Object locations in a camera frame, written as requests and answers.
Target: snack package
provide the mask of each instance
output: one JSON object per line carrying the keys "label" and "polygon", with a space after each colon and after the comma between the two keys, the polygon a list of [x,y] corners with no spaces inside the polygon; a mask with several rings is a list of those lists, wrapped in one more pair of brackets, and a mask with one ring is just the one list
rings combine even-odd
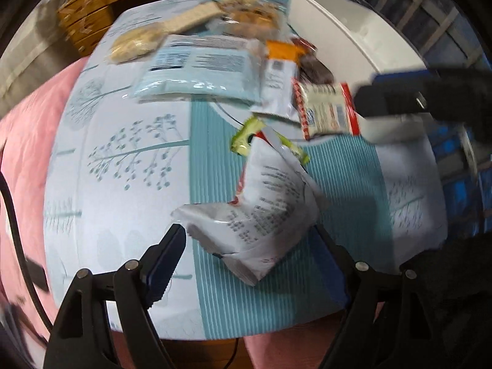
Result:
{"label": "snack package", "polygon": [[263,72],[261,103],[254,104],[254,113],[275,115],[299,122],[293,103],[292,79],[299,75],[298,62],[306,48],[279,41],[267,41],[268,60]]}
{"label": "snack package", "polygon": [[220,0],[223,10],[231,10],[237,7],[257,5],[260,0]]}
{"label": "snack package", "polygon": [[309,43],[306,39],[303,39],[302,37],[295,36],[290,38],[292,44],[295,46],[302,47],[306,50],[306,54],[312,54],[315,55],[317,48],[314,44]]}
{"label": "snack package", "polygon": [[146,55],[156,50],[166,35],[184,32],[222,14],[220,6],[215,1],[209,1],[168,21],[155,22],[129,30],[114,41],[111,46],[110,61],[122,63]]}
{"label": "snack package", "polygon": [[302,37],[292,37],[291,41],[306,50],[306,54],[299,60],[299,79],[304,83],[331,85],[335,80],[333,73],[316,58],[316,46]]}
{"label": "snack package", "polygon": [[226,14],[208,24],[214,33],[261,41],[285,39],[288,26],[281,6],[266,0],[221,0],[220,4]]}
{"label": "snack package", "polygon": [[[265,127],[263,123],[257,117],[249,118],[243,125],[243,127],[238,131],[231,140],[231,151],[247,157],[251,149],[251,142],[253,137]],[[279,137],[280,142],[289,148],[291,152],[297,157],[301,165],[307,165],[309,162],[309,155],[301,149],[298,145],[292,143],[289,139],[282,136],[280,133],[276,133]]]}
{"label": "snack package", "polygon": [[269,127],[251,151],[229,203],[187,204],[171,216],[232,273],[254,286],[314,225],[327,200]]}
{"label": "snack package", "polygon": [[335,78],[333,73],[312,54],[306,54],[300,59],[300,79],[304,83],[315,85],[331,85]]}
{"label": "snack package", "polygon": [[306,140],[325,134],[360,134],[347,83],[313,85],[294,81],[294,91]]}
{"label": "snack package", "polygon": [[210,94],[260,101],[264,46],[231,36],[169,36],[137,82],[134,95]]}
{"label": "snack package", "polygon": [[181,14],[163,21],[169,34],[185,32],[195,26],[223,15],[220,5],[215,1],[209,1],[186,10]]}
{"label": "snack package", "polygon": [[165,35],[166,30],[161,22],[129,30],[114,41],[110,60],[122,63],[146,55],[159,47]]}

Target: green snack wrapper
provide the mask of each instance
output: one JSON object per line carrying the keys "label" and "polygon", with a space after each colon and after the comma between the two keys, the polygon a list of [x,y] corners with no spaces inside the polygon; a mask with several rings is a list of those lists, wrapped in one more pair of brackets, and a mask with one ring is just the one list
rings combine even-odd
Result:
{"label": "green snack wrapper", "polygon": [[[231,151],[247,157],[249,154],[249,149],[251,148],[250,143],[253,136],[265,126],[266,125],[257,117],[249,118],[244,123],[243,127],[232,137]],[[277,134],[282,144],[289,147],[289,149],[297,157],[299,162],[301,162],[301,165],[306,165],[309,162],[309,156],[303,149],[301,149],[298,145],[292,143],[292,141],[282,136],[280,133]]]}

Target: white snack bag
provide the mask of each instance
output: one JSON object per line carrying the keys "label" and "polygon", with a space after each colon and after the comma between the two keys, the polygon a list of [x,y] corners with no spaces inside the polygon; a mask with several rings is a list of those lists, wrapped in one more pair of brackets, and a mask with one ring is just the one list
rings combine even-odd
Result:
{"label": "white snack bag", "polygon": [[233,201],[187,204],[171,214],[250,286],[301,240],[327,205],[318,185],[275,132],[265,127],[260,133],[253,137]]}
{"label": "white snack bag", "polygon": [[294,61],[269,59],[265,63],[261,87],[261,103],[252,105],[254,113],[275,115],[299,123],[299,114],[292,105],[294,90],[292,79],[299,69]]}

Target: light blue snack package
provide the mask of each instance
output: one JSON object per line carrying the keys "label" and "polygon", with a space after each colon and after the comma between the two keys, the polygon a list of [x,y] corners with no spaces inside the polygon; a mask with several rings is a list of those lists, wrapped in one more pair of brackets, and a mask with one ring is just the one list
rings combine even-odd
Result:
{"label": "light blue snack package", "polygon": [[231,36],[169,36],[137,82],[134,95],[209,94],[253,104],[261,101],[264,46]]}

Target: red and white snack packet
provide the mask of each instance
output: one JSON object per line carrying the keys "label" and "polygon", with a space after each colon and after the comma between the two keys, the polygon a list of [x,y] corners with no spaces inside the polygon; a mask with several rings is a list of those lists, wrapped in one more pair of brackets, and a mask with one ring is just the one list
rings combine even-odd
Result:
{"label": "red and white snack packet", "polygon": [[347,83],[313,85],[293,80],[304,138],[325,134],[360,134]]}
{"label": "red and white snack packet", "polygon": [[301,240],[326,205],[298,158],[265,127],[253,137],[233,201],[187,204],[171,216],[254,286]]}

